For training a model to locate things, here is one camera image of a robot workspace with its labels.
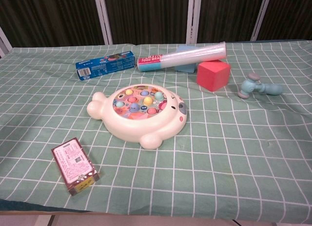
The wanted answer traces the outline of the light blue toy hammer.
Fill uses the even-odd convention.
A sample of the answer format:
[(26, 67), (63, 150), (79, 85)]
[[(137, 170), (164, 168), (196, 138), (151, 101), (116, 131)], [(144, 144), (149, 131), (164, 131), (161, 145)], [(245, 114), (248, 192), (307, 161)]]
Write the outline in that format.
[(279, 84), (265, 84), (258, 83), (260, 76), (256, 73), (248, 74), (247, 79), (241, 84), (238, 91), (238, 96), (243, 99), (249, 98), (250, 94), (254, 91), (270, 95), (280, 95), (283, 92), (282, 85)]

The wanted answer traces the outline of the cream whack-a-mole toy game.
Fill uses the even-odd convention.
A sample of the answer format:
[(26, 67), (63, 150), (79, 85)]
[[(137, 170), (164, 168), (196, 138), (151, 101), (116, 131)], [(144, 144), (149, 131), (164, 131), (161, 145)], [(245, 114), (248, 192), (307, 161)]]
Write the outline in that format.
[(154, 150), (185, 126), (187, 106), (176, 93), (153, 84), (135, 84), (109, 97), (96, 92), (87, 106), (88, 114), (102, 120), (117, 138)]

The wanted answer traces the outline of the light blue foam block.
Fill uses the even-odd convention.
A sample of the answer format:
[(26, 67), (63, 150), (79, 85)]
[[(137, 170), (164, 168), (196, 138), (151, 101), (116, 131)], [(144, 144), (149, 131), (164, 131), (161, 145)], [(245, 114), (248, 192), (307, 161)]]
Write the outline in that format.
[[(195, 50), (195, 49), (197, 49), (197, 47), (180, 45), (178, 46), (176, 52), (183, 52), (183, 51), (189, 51), (189, 50)], [(196, 67), (197, 67), (197, 63), (191, 63), (191, 64), (186, 64), (186, 65), (175, 66), (174, 70), (178, 72), (194, 73)]]

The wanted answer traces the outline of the plastic wrap box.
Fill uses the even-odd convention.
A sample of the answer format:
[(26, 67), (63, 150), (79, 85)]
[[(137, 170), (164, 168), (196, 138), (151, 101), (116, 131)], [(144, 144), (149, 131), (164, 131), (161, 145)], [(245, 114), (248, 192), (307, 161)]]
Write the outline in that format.
[(225, 42), (182, 52), (139, 58), (137, 67), (141, 72), (146, 72), (223, 58), (226, 58)]

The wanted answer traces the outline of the red foam cube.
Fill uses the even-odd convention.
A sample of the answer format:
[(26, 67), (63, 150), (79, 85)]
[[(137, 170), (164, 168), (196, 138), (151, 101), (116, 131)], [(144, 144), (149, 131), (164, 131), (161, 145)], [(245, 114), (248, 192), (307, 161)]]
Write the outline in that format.
[(202, 62), (197, 67), (196, 82), (210, 92), (226, 86), (230, 77), (230, 65), (221, 60)]

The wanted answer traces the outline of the blue cookie box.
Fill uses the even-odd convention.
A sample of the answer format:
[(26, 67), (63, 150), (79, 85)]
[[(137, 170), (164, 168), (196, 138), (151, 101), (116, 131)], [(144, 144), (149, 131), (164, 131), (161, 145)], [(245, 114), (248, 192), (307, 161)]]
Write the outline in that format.
[(76, 63), (80, 80), (87, 80), (114, 72), (131, 69), (135, 66), (135, 56), (131, 51), (102, 56)]

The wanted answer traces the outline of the green checked tablecloth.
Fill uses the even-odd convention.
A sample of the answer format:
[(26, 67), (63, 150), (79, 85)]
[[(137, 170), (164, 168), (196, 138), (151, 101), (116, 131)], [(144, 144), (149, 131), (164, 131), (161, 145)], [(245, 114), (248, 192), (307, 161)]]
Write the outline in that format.
[[(211, 93), (195, 74), (130, 69), (80, 81), (78, 61), (175, 44), (14, 48), (0, 59), (0, 209), (37, 206), (119, 214), (312, 224), (312, 40), (227, 43), (231, 75)], [(280, 95), (238, 96), (248, 74)], [(91, 119), (95, 92), (153, 83), (188, 107), (183, 130), (146, 151)], [(72, 196), (51, 149), (77, 138), (99, 180)]]

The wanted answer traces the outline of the red brown card box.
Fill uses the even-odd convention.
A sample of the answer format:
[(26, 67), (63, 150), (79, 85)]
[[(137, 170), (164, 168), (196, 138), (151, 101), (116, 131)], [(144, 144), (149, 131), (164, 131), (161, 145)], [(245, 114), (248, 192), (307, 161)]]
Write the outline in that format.
[(51, 152), (72, 196), (99, 180), (95, 166), (76, 137), (51, 149)]

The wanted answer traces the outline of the white frame post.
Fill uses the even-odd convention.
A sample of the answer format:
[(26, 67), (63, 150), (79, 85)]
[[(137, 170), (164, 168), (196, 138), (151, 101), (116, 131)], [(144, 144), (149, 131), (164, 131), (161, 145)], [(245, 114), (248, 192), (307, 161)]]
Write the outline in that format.
[(10, 44), (2, 28), (0, 27), (0, 58), (4, 57), (6, 54), (12, 51), (12, 49), (12, 45)]
[(262, 0), (250, 41), (256, 41), (270, 0)]
[(112, 45), (113, 39), (105, 0), (95, 0), (101, 32), (105, 45)]
[(186, 44), (197, 43), (201, 0), (188, 0)]

